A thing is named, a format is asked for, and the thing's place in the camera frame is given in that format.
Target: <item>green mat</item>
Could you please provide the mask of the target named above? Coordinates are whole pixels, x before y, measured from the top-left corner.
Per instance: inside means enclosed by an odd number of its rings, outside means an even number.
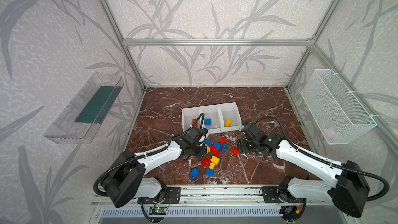
[[[102,124],[109,109],[115,102],[122,87],[100,87],[91,100],[84,107],[82,112],[77,116],[75,122],[77,123],[99,123]]]

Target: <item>wallpaper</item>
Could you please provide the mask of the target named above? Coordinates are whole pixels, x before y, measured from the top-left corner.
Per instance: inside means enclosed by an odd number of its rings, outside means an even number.
[[[331,0],[107,0],[126,38],[311,38]],[[304,47],[131,46],[149,87],[285,86]]]
[[[311,38],[331,0],[108,0],[124,38]]]
[[[315,54],[311,54],[289,88],[293,101],[303,118],[303,124],[309,132],[307,138],[313,143],[316,153],[340,162],[351,160],[357,163],[363,171],[381,175],[387,179],[390,182],[390,191],[386,196],[366,203],[361,221],[363,224],[396,223],[398,218],[396,205],[398,200],[397,157],[387,148],[374,129],[349,144],[329,145],[301,97],[300,92],[314,70],[325,69],[319,59]],[[366,180],[371,188],[369,195],[381,190],[382,183],[369,177],[366,177]]]
[[[148,87],[285,86],[305,46],[140,46],[130,53]]]
[[[344,0],[317,45],[398,136],[398,0]]]
[[[142,91],[97,0],[0,0],[0,223],[82,223]],[[43,136],[93,72],[125,86],[91,144]]]

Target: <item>brown marble surface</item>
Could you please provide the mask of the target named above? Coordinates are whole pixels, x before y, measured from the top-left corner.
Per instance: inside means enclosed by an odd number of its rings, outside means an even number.
[[[280,119],[288,137],[296,144],[309,149],[297,117],[282,87],[206,87],[206,88],[150,88],[142,102],[140,113],[131,133],[127,150],[143,152],[166,143],[169,134],[182,132],[181,109],[236,102],[242,122],[253,122],[263,116]],[[257,126],[269,134],[281,134],[278,124],[263,120]],[[296,165],[271,156],[241,153],[235,156],[231,149],[238,139],[239,131],[210,134],[212,143],[222,137],[227,139],[228,150],[217,156],[220,163],[215,167],[215,176],[205,175],[206,169],[197,157],[188,161],[178,159],[163,164],[149,172],[146,177],[158,176],[167,185],[187,184],[280,184],[285,175],[306,179],[309,173]],[[200,174],[193,180],[190,172],[196,167]]]

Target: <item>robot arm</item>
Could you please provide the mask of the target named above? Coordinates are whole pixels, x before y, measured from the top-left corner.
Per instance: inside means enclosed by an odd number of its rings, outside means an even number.
[[[93,189],[98,195],[108,196],[117,208],[131,199],[141,197],[160,202],[166,196],[166,185],[157,177],[144,176],[154,168],[185,155],[203,158],[207,153],[207,147],[202,146],[206,135],[206,128],[192,126],[185,133],[172,136],[166,144],[152,150],[135,154],[124,151],[109,170],[96,180]],[[99,183],[105,192],[98,189]]]
[[[293,144],[286,137],[280,122],[284,136],[275,133],[266,136],[255,126],[258,121],[246,123],[242,128],[245,138],[238,141],[238,149],[241,152],[261,152],[286,160],[322,180],[301,180],[286,177],[278,187],[280,199],[289,201],[289,199],[295,198],[309,198],[332,202],[342,212],[358,218],[362,215],[366,201],[380,198],[388,192],[389,185],[385,179],[361,171],[356,163],[349,160],[345,164],[333,161]],[[366,182],[365,175],[382,181],[385,185],[384,189],[376,195],[368,197],[370,187]]]
[[[294,163],[322,179],[322,181],[314,181],[286,177],[278,187],[278,198],[282,201],[289,202],[296,198],[309,198],[332,202],[342,212],[353,217],[360,217],[366,201],[380,198],[388,192],[389,185],[385,179],[362,172],[354,162],[347,161],[346,164],[343,164],[299,147],[288,140],[282,126],[284,136],[275,133],[267,136],[255,126],[256,122],[246,123],[243,126],[242,132],[245,138],[239,140],[237,144],[240,152],[271,155]],[[152,198],[154,202],[162,201],[166,196],[166,185],[159,178],[144,178],[144,175],[154,168],[182,156],[194,155],[200,159],[204,157],[207,147],[202,144],[207,135],[207,129],[202,126],[195,127],[195,123],[187,131],[172,136],[166,144],[160,147],[135,154],[129,151],[122,152],[109,170],[104,172],[94,183],[95,193],[108,196],[112,199],[115,207],[122,207],[131,199],[141,197]],[[365,175],[382,181],[385,185],[384,189],[376,195],[368,197],[370,188],[365,180]],[[99,183],[105,192],[98,189]]]

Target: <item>vent grille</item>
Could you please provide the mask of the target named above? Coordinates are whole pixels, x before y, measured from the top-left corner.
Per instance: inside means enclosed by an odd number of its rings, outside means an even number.
[[[279,217],[281,207],[278,206],[230,206],[230,207],[170,207],[168,217]],[[143,217],[140,207],[113,208],[105,207],[102,210],[102,218],[115,217]]]

